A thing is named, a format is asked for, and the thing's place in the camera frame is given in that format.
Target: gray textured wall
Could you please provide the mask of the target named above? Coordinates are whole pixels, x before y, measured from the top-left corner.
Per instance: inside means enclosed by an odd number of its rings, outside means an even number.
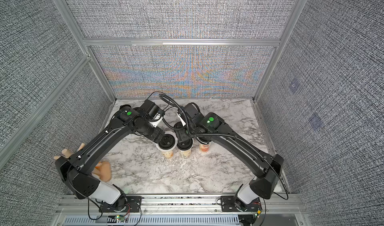
[[[50,224],[61,196],[69,192],[53,156],[64,148],[75,152],[96,136],[110,104],[85,65],[0,171],[0,225],[14,225],[15,214],[26,220],[17,225]]]
[[[118,98],[251,98],[270,46],[92,46]]]
[[[383,8],[308,0],[259,101],[314,225],[384,224]]]
[[[0,0],[0,148],[81,58],[52,0]]]
[[[1,150],[82,53],[52,0],[0,4]],[[102,127],[109,105],[86,65],[0,170],[0,225],[50,224],[67,190],[53,156],[89,142]]]
[[[65,0],[88,38],[280,38],[295,0]]]

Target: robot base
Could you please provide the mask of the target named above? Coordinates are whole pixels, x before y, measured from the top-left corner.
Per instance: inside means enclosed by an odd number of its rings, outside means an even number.
[[[235,197],[230,196],[220,196],[220,206],[223,212],[257,212],[262,210],[262,204],[260,203],[260,198],[254,199],[250,204],[243,207],[243,210],[240,210],[235,206]]]
[[[140,196],[126,196],[126,199],[127,199],[127,204],[129,204],[129,206],[131,207],[131,209],[129,210],[130,213],[138,213],[140,212],[140,206],[141,206],[141,199],[142,197]],[[107,203],[103,204],[101,206],[101,211],[103,211],[103,213],[126,213],[128,212],[128,205],[122,209],[120,212],[116,212],[114,211],[114,209]]]

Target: red wire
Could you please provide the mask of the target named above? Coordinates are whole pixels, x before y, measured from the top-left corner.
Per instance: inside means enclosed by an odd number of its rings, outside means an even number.
[[[126,205],[128,205],[128,212],[124,215],[124,217],[127,215],[128,215],[128,217],[125,219],[125,221],[127,221],[127,219],[129,218],[129,215],[130,215],[129,211],[131,210],[131,206],[128,203]]]

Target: hand model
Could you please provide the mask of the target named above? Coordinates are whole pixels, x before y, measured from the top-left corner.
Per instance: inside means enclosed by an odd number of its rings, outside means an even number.
[[[85,146],[85,143],[80,144],[80,147],[77,151],[82,149]],[[63,149],[61,153],[69,158],[73,152],[68,149]],[[54,156],[53,159],[57,160],[60,156]],[[93,174],[99,176],[100,180],[103,182],[108,182],[112,178],[111,164],[108,161],[99,162],[92,171]]]

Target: metal rail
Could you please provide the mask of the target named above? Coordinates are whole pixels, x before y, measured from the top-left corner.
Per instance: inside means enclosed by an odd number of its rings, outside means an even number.
[[[142,196],[141,209],[143,214],[221,214],[221,195],[234,196],[234,193],[211,194],[135,194],[128,196]],[[289,194],[288,200],[283,200],[277,195],[272,195],[265,200],[268,214],[301,214],[306,210],[299,195]],[[86,215],[88,200],[79,200],[75,195],[64,195],[56,210],[56,215]],[[90,214],[98,214],[98,207],[89,205]],[[234,214],[252,214],[250,212],[235,212]]]
[[[280,45],[279,39],[83,39],[83,43],[87,46],[91,45],[122,45],[122,46],[274,46]]]

